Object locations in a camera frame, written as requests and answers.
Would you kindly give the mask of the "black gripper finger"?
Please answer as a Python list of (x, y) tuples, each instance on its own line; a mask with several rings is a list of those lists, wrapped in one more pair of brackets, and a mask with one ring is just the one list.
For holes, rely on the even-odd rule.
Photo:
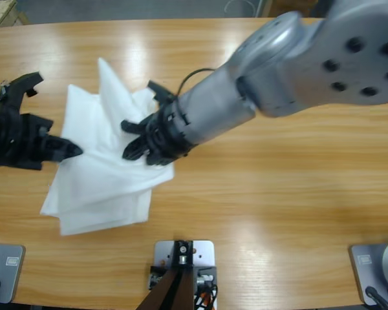
[(68, 139), (57, 136), (47, 136), (45, 150), (49, 156), (79, 156), (82, 149)]
[(71, 152), (52, 151), (44, 153), (42, 161), (63, 161), (73, 156)]
[(123, 120), (121, 122), (121, 129), (127, 133), (144, 133), (145, 127), (146, 127), (146, 124), (143, 122), (132, 123), (132, 122), (127, 121), (127, 120)]
[(145, 135), (141, 135), (131, 141), (123, 151), (122, 158), (125, 160), (136, 161), (149, 150)]

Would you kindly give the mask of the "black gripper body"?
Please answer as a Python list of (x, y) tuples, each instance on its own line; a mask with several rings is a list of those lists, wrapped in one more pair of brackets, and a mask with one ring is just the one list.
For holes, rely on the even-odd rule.
[(148, 165), (168, 165), (185, 157), (194, 149), (186, 135), (177, 128), (177, 114), (171, 103), (159, 105), (159, 109), (144, 120), (143, 136), (147, 148)]
[(0, 104), (0, 167), (40, 170), (44, 161), (53, 161), (52, 125), (49, 119)]

